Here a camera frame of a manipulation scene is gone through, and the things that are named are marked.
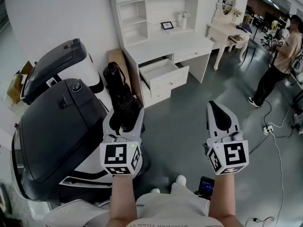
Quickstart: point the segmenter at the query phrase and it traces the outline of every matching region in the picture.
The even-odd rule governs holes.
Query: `desk drawer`
[[[139,68],[140,74],[150,88],[152,97],[185,84],[188,70],[189,66],[179,69],[169,59]]]
[[[212,52],[212,48],[204,48],[204,49],[198,49],[191,52],[186,53],[175,53],[174,54],[174,63],[178,63],[180,61],[186,61],[201,55],[210,54]]]

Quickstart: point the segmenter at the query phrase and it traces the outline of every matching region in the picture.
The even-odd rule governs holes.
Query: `open drawer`
[[[169,91],[186,83],[189,66],[179,69],[170,59],[139,68],[140,74],[149,86],[151,96]]]

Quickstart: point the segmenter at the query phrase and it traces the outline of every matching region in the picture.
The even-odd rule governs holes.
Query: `black pants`
[[[258,89],[254,96],[254,102],[261,106],[268,95],[274,90],[276,83],[285,79],[288,74],[280,72],[273,64],[261,78]]]

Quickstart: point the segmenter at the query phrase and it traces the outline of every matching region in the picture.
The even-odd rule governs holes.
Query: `picture frame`
[[[174,26],[172,25],[172,22],[163,22],[161,23],[162,29],[167,30],[167,29],[172,29]]]

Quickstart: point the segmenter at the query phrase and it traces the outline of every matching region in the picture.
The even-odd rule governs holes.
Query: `white vanity table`
[[[213,42],[195,33],[198,0],[111,0],[120,45],[132,87],[144,107],[170,97],[190,72],[200,83]],[[187,10],[187,27],[177,27],[177,13]],[[174,29],[162,30],[171,21]],[[180,62],[182,68],[175,64]]]
[[[231,0],[231,2],[228,2],[228,0],[219,0],[216,4],[217,9],[213,17],[213,22],[207,24],[209,26],[207,38],[212,38],[216,42],[220,43],[220,50],[214,65],[215,70],[218,69],[218,65],[224,53],[225,47],[227,47],[229,44],[231,44],[228,50],[229,52],[232,50],[234,45],[237,49],[242,48],[239,58],[241,62],[243,61],[242,56],[247,49],[251,33],[236,28],[233,15],[236,9],[236,3],[237,0]],[[232,40],[230,36],[239,36],[241,40],[235,42],[234,38]]]

